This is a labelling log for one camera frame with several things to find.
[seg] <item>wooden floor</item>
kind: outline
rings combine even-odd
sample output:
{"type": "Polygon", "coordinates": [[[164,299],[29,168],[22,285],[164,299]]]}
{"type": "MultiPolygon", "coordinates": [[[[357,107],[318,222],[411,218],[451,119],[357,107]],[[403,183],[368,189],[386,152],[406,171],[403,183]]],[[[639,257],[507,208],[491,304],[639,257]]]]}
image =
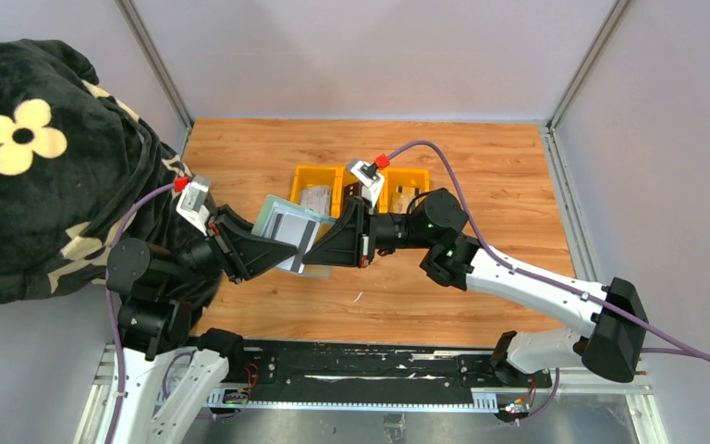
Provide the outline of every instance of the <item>wooden floor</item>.
{"type": "MultiPolygon", "coordinates": [[[[572,275],[543,145],[532,125],[201,118],[185,160],[214,181],[217,204],[254,221],[267,194],[289,198],[295,165],[344,166],[415,139],[435,142],[447,154],[489,243],[572,275]]],[[[413,148],[392,165],[428,168],[432,189],[453,190],[428,148],[413,148]]],[[[328,280],[272,270],[240,285],[224,283],[199,330],[219,327],[253,338],[493,346],[505,331],[559,327],[495,296],[437,286],[418,267],[422,256],[399,251],[366,269],[336,268],[328,280]]]]}

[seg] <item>gray wall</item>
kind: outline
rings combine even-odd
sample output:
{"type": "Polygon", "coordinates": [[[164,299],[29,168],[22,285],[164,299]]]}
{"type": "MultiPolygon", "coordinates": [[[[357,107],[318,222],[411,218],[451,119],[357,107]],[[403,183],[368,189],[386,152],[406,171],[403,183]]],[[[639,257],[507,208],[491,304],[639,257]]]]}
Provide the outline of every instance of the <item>gray wall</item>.
{"type": "Polygon", "coordinates": [[[540,119],[613,0],[136,0],[195,117],[540,119]]]}
{"type": "Polygon", "coordinates": [[[72,441],[109,331],[101,286],[0,305],[0,442],[72,441]]]}
{"type": "MultiPolygon", "coordinates": [[[[72,44],[109,92],[180,146],[184,129],[114,2],[0,0],[0,42],[22,37],[72,44]]],[[[108,331],[102,287],[0,306],[0,442],[71,441],[108,331]]]]}
{"type": "MultiPolygon", "coordinates": [[[[560,139],[604,278],[710,351],[710,3],[633,2],[560,139]]],[[[670,442],[710,442],[710,364],[645,361],[670,442]]]]}

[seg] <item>yellow flower print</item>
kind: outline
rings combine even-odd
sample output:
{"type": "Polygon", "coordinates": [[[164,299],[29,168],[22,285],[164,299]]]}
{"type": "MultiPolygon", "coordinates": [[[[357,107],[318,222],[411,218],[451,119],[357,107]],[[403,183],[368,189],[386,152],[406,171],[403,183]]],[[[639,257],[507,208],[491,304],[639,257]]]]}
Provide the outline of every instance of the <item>yellow flower print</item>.
{"type": "MultiPolygon", "coordinates": [[[[125,228],[131,225],[134,220],[134,216],[135,215],[132,215],[132,217],[127,220],[125,228]]],[[[64,245],[64,248],[61,249],[61,255],[71,262],[47,274],[47,279],[50,283],[50,294],[55,293],[55,289],[58,288],[58,280],[62,276],[80,271],[88,265],[105,266],[107,264],[107,257],[110,255],[110,250],[113,249],[113,241],[116,239],[116,231],[118,231],[118,227],[121,225],[122,220],[124,220],[123,216],[119,218],[112,227],[110,227],[107,231],[104,243],[97,238],[86,238],[80,235],[83,230],[91,224],[91,222],[83,222],[67,228],[66,233],[67,236],[69,236],[69,242],[64,245]],[[104,250],[98,256],[86,259],[86,256],[96,253],[98,250],[102,249],[103,246],[104,250]]]]}
{"type": "MultiPolygon", "coordinates": [[[[89,83],[86,80],[83,80],[82,82],[83,82],[83,85],[88,90],[88,92],[91,93],[91,95],[96,97],[97,99],[100,97],[111,97],[110,92],[103,90],[102,88],[94,85],[93,83],[89,83]]],[[[121,109],[126,111],[127,114],[129,114],[129,116],[134,119],[135,122],[140,121],[140,116],[138,116],[137,113],[132,111],[132,108],[128,107],[127,104],[121,102],[120,100],[116,99],[115,97],[113,97],[113,99],[116,100],[116,105],[118,105],[118,107],[120,107],[121,109]]]]}
{"type": "Polygon", "coordinates": [[[15,108],[14,119],[0,115],[0,174],[16,176],[31,167],[34,153],[54,159],[67,150],[64,133],[47,126],[50,105],[30,99],[15,108]]]}
{"type": "MultiPolygon", "coordinates": [[[[169,159],[162,159],[162,164],[165,165],[165,168],[169,171],[173,171],[176,173],[177,178],[184,178],[187,176],[191,176],[191,170],[189,169],[186,164],[181,162],[181,156],[176,154],[172,158],[169,159]]],[[[175,189],[170,190],[170,194],[172,194],[172,200],[175,201],[178,195],[180,194],[180,191],[176,191],[175,189]]]]}

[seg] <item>yellow bin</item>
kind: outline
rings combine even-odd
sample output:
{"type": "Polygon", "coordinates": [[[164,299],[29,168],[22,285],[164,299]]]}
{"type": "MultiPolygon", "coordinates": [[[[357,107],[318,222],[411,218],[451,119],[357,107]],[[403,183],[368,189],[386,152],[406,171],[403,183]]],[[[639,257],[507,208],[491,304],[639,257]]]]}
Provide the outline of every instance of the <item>yellow bin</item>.
{"type": "MultiPolygon", "coordinates": [[[[427,169],[388,167],[380,172],[385,176],[385,186],[377,203],[380,213],[387,213],[390,208],[390,196],[398,187],[414,187],[421,192],[431,190],[427,169]]],[[[300,204],[302,190],[326,185],[331,187],[331,216],[338,217],[341,214],[342,188],[357,181],[343,166],[298,165],[295,167],[289,200],[300,204]]]]}

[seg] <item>purple cable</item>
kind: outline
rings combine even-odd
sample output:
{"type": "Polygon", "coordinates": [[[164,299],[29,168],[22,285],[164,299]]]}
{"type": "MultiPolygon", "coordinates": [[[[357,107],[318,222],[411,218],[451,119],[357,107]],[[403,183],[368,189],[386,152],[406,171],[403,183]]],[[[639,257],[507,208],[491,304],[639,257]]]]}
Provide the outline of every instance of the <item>purple cable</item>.
{"type": "MultiPolygon", "coordinates": [[[[158,196],[159,194],[162,194],[165,191],[170,191],[174,187],[174,184],[168,183],[167,185],[163,185],[156,190],[153,190],[146,194],[145,196],[142,197],[142,199],[138,200],[134,205],[132,205],[131,208],[127,211],[127,213],[124,215],[124,218],[121,220],[121,224],[118,225],[118,231],[116,231],[116,235],[113,238],[113,242],[111,245],[116,245],[118,241],[121,240],[121,236],[124,234],[124,229],[127,226],[127,223],[129,220],[132,218],[132,216],[135,215],[135,213],[140,210],[140,208],[145,205],[148,201],[153,199],[154,197],[158,196]]],[[[107,268],[104,270],[104,280],[107,281],[108,278],[108,273],[107,273],[107,268]]],[[[107,289],[107,287],[104,288],[104,300],[107,303],[107,314],[110,317],[110,329],[113,332],[113,342],[116,346],[116,359],[118,363],[118,381],[117,381],[117,389],[118,393],[123,393],[124,389],[126,388],[126,374],[127,374],[127,369],[124,368],[126,365],[124,363],[125,358],[124,358],[124,347],[121,345],[121,335],[118,332],[118,321],[116,319],[116,307],[113,303],[113,293],[110,292],[110,290],[107,289]]],[[[123,396],[117,396],[116,397],[116,405],[113,407],[113,416],[110,418],[110,426],[107,428],[107,435],[104,438],[105,444],[111,444],[113,442],[113,438],[116,436],[116,428],[118,426],[118,418],[121,417],[121,404],[124,402],[123,396]]]]}
{"type": "MultiPolygon", "coordinates": [[[[165,395],[165,399],[170,397],[170,391],[167,389],[167,377],[170,375],[170,367],[173,366],[173,364],[176,363],[177,360],[189,356],[190,358],[194,359],[194,351],[184,351],[182,353],[177,354],[172,361],[170,361],[170,364],[167,366],[167,371],[165,372],[165,377],[162,378],[162,394],[165,395]]],[[[197,415],[197,419],[228,419],[232,418],[236,414],[240,413],[238,411],[237,413],[225,413],[225,414],[216,414],[216,413],[200,413],[197,415]]]]}
{"type": "Polygon", "coordinates": [[[521,268],[518,268],[511,264],[510,262],[506,261],[505,259],[499,257],[499,254],[494,253],[494,250],[492,250],[491,246],[488,244],[488,242],[485,241],[485,236],[483,233],[480,231],[478,228],[477,224],[475,223],[474,217],[472,217],[472,212],[470,211],[470,206],[467,205],[467,200],[464,198],[464,191],[461,190],[461,185],[459,184],[459,179],[456,177],[456,173],[453,172],[453,167],[450,166],[450,163],[447,161],[447,157],[445,157],[445,154],[442,153],[442,150],[439,149],[438,146],[436,146],[433,142],[428,142],[428,141],[412,141],[409,143],[404,144],[403,146],[400,146],[397,148],[396,151],[394,151],[391,154],[387,155],[388,160],[392,160],[394,157],[397,155],[404,153],[405,151],[409,150],[413,146],[428,146],[429,148],[433,149],[436,152],[436,155],[439,156],[439,159],[442,160],[442,164],[445,166],[445,169],[447,170],[448,175],[450,176],[450,180],[453,181],[453,188],[456,189],[456,194],[459,196],[459,201],[461,201],[461,208],[467,213],[467,217],[470,220],[470,226],[472,227],[472,231],[475,232],[475,236],[478,238],[478,241],[481,244],[481,247],[485,250],[486,253],[488,253],[489,256],[491,256],[492,259],[494,259],[498,264],[504,266],[508,270],[511,270],[515,273],[518,273],[520,275],[524,275],[526,277],[539,280],[541,282],[544,282],[548,285],[553,285],[554,287],[557,287],[558,289],[562,289],[565,291],[569,291],[577,296],[583,295],[583,290],[576,289],[575,287],[572,287],[568,284],[565,284],[564,282],[558,282],[556,280],[553,280],[550,277],[545,277],[542,275],[538,275],[537,273],[533,273],[532,271],[528,270],[523,270],[521,268]]]}
{"type": "Polygon", "coordinates": [[[170,391],[167,390],[167,377],[170,375],[170,367],[172,367],[177,360],[183,358],[184,356],[189,356],[191,358],[192,356],[194,356],[194,351],[184,351],[183,353],[177,354],[176,357],[173,358],[172,361],[170,361],[170,365],[167,366],[165,377],[162,378],[162,394],[165,395],[165,399],[170,397],[170,391]]]}
{"type": "Polygon", "coordinates": [[[519,425],[521,423],[526,423],[527,421],[533,418],[536,418],[540,415],[540,413],[543,412],[543,410],[545,410],[546,408],[548,408],[549,405],[551,405],[551,401],[556,397],[557,390],[559,390],[559,373],[559,369],[554,372],[554,386],[551,388],[551,393],[548,394],[548,399],[545,400],[545,402],[543,403],[543,405],[540,406],[540,408],[530,413],[529,416],[527,416],[526,418],[522,419],[519,425]]]}
{"type": "MultiPolygon", "coordinates": [[[[552,285],[554,287],[557,287],[558,289],[569,291],[577,296],[582,296],[585,294],[585,291],[577,289],[575,287],[572,287],[572,286],[565,284],[563,282],[558,282],[550,277],[538,275],[537,273],[533,273],[533,272],[527,271],[527,270],[522,270],[516,266],[513,266],[513,264],[509,263],[505,259],[499,257],[498,254],[494,253],[494,251],[488,245],[488,242],[485,241],[485,237],[483,236],[483,233],[481,233],[480,229],[477,227],[474,217],[472,217],[470,207],[467,205],[466,199],[464,199],[464,192],[461,190],[461,186],[459,185],[459,180],[456,178],[456,173],[453,172],[453,167],[450,166],[450,163],[447,161],[445,154],[442,153],[442,150],[440,150],[438,146],[436,146],[432,142],[428,142],[428,141],[413,141],[413,142],[406,143],[403,146],[400,146],[399,148],[397,148],[396,151],[394,151],[391,154],[388,154],[387,158],[388,158],[388,160],[392,160],[397,155],[404,153],[405,151],[409,150],[413,146],[418,146],[418,145],[428,146],[429,148],[433,149],[436,152],[436,155],[439,156],[440,160],[442,160],[442,163],[443,163],[443,165],[445,165],[445,169],[447,170],[447,173],[450,176],[450,179],[453,181],[453,187],[456,188],[456,194],[459,196],[459,200],[461,201],[461,208],[463,208],[464,211],[467,213],[467,217],[470,220],[470,225],[472,226],[472,230],[475,232],[475,236],[477,236],[478,241],[481,244],[481,247],[483,247],[485,252],[488,253],[488,255],[491,256],[492,259],[497,261],[500,265],[504,266],[508,270],[513,270],[514,272],[524,275],[528,278],[533,278],[535,280],[539,280],[541,282],[544,282],[548,285],[552,285]]],[[[624,317],[625,319],[631,321],[633,324],[643,328],[644,330],[646,330],[650,333],[653,333],[654,335],[658,336],[660,339],[662,339],[672,345],[675,345],[676,347],[679,347],[681,349],[679,351],[673,351],[672,349],[642,349],[642,352],[644,350],[651,350],[649,352],[654,352],[654,353],[664,352],[667,354],[678,354],[678,355],[682,355],[682,356],[690,356],[693,358],[703,359],[703,360],[710,363],[710,354],[709,353],[694,349],[692,346],[687,345],[684,342],[668,335],[668,333],[660,330],[657,327],[653,327],[653,326],[649,325],[649,323],[643,321],[639,317],[637,317],[631,313],[628,313],[625,310],[622,310],[621,308],[617,307],[616,305],[614,305],[608,301],[600,299],[600,298],[593,296],[591,294],[588,295],[587,297],[588,297],[588,299],[592,300],[592,302],[595,302],[595,303],[601,305],[603,308],[606,308],[607,310],[610,310],[610,311],[616,313],[617,315],[624,317]]]]}

